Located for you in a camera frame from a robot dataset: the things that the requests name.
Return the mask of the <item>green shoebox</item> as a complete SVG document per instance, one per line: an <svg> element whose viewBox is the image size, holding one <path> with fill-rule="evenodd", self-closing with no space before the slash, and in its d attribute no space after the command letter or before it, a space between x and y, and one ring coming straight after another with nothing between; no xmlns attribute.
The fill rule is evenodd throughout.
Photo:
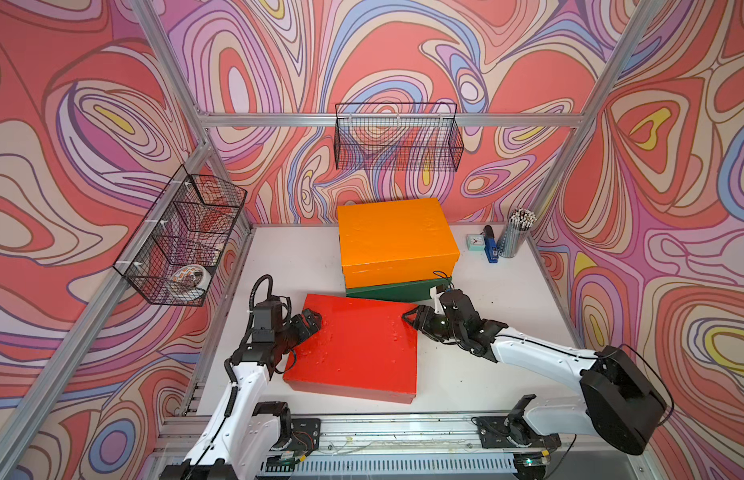
<svg viewBox="0 0 744 480"><path fill-rule="evenodd" d="M380 300L390 302L415 303L429 300L431 290L439 286L448 286L452 278L434 278L429 280L386 284L369 287L347 288L346 296L350 298Z"/></svg>

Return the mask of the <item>red shoebox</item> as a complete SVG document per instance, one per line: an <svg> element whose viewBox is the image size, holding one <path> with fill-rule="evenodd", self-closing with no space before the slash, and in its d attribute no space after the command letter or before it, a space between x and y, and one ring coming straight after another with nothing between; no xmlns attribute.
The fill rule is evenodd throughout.
<svg viewBox="0 0 744 480"><path fill-rule="evenodd" d="M410 404L417 395L418 332L411 303L309 294L322 327L299 345L284 381L297 391Z"/></svg>

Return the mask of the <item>orange shoebox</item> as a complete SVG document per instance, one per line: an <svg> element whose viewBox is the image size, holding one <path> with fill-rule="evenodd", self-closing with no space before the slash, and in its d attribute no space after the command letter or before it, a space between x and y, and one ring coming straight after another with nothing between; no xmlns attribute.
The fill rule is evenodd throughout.
<svg viewBox="0 0 744 480"><path fill-rule="evenodd" d="M451 275L460 249L435 198L340 206L338 231L348 289Z"/></svg>

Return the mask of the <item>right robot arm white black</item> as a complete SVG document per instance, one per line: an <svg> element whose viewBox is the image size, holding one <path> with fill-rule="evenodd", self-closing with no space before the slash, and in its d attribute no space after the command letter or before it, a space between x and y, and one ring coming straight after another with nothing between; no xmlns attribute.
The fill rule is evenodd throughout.
<svg viewBox="0 0 744 480"><path fill-rule="evenodd" d="M662 394L622 348L577 349L527 335L482 317L460 289L438 291L433 305L419 305L402 319L437 343L523 368L569 389L561 397L523 395L499 426L476 422L514 446L559 434L590 435L638 456L669 411Z"/></svg>

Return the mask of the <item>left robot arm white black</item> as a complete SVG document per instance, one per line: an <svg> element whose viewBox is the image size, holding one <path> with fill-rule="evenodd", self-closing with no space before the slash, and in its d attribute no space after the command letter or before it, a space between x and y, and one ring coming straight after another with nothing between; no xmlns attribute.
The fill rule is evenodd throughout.
<svg viewBox="0 0 744 480"><path fill-rule="evenodd" d="M223 398L184 460L168 465L161 479L255 479L271 450L289 445L291 411L285 402L261 399L286 353L322 329L311 309L290 318L283 306L252 307L252 325L224 361L228 378Z"/></svg>

